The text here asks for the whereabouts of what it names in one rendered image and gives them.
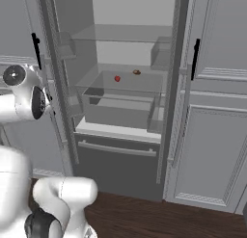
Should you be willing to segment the clear fridge crisper drawer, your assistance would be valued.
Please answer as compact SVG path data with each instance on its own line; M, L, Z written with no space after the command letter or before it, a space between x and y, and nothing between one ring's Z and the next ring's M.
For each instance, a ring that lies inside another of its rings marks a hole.
M88 88L83 94L86 122L147 130L147 120L158 93L105 93Z

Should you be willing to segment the clear fridge door bin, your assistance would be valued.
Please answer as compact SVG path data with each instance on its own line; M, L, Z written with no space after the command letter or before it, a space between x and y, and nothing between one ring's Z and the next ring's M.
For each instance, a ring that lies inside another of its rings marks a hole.
M59 52L63 60L76 57L75 42L68 32L59 32Z
M83 94L85 89L78 85L70 86L68 93L69 108L71 114L75 116L84 114Z
M159 37L151 49L151 69L167 70L170 64L171 39Z
M165 94L158 93L151 104L150 113L147 120L147 131L160 134L163 129L163 118L165 108Z

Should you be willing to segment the glass fridge shelf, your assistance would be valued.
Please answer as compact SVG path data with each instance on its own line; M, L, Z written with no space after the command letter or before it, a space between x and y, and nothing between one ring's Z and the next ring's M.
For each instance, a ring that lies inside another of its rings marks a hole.
M133 74L134 69L139 69L141 74ZM115 81L116 75L121 77L120 82ZM166 70L153 70L149 66L96 64L76 85L85 90L93 88L105 93L164 93L167 76Z
M107 25L94 24L77 33L73 40L124 41L124 42L169 42L171 26L157 25Z

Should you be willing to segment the grey fridge door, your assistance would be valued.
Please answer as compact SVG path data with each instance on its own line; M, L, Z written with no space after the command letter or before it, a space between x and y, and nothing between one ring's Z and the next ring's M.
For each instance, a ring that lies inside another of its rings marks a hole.
M66 176L74 176L73 167L79 162L73 125L70 118L68 87L62 57L59 51L59 34L57 29L56 15L54 14L53 0L38 0L41 13L45 45L50 58L50 71L52 78L48 81L48 87L54 91L52 104L56 109L55 119L58 122L59 134L63 145L63 164Z
M169 154L188 5L189 0L175 0L170 65L165 95L164 123L156 172L157 184L163 181L163 170L166 168L166 158Z

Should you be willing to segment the grey open fridge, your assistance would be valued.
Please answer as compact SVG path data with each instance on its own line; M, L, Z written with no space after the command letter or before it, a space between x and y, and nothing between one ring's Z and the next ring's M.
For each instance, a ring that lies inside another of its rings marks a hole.
M53 0L59 32L77 33L94 24L171 26L175 0ZM76 57L63 60L68 93L96 64L151 67L154 42L74 40ZM161 134L146 129L86 122L70 112L73 134L161 145Z

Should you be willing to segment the grey freezer drawer front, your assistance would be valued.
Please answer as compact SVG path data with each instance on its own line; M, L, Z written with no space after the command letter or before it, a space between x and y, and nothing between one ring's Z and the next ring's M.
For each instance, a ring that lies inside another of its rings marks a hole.
M74 166L76 176L93 179L98 189L126 197L148 200L162 200L162 186L156 183L159 144L106 138L75 133L79 163ZM114 153L81 147L85 140L96 145L149 150L155 157Z

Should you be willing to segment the grey panelled cupboard door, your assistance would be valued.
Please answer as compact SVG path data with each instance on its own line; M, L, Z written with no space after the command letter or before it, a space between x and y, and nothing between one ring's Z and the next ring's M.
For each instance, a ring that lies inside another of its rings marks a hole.
M247 178L247 95L192 92L174 125L164 190L169 202L233 213Z

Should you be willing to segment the grey tall cupboard door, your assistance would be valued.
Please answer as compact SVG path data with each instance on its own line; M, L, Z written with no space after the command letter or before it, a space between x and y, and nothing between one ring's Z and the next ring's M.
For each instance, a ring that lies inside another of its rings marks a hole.
M247 0L195 0L190 56L200 40L192 90L247 87Z
M41 69L32 41L40 39ZM0 95L12 90L3 81L4 70L11 65L30 65L39 74L50 98L50 110L38 120L0 124L3 143L23 152L32 161L35 177L65 175L63 145L52 101L55 92L48 87L52 78L50 58L45 45L38 0L0 0Z

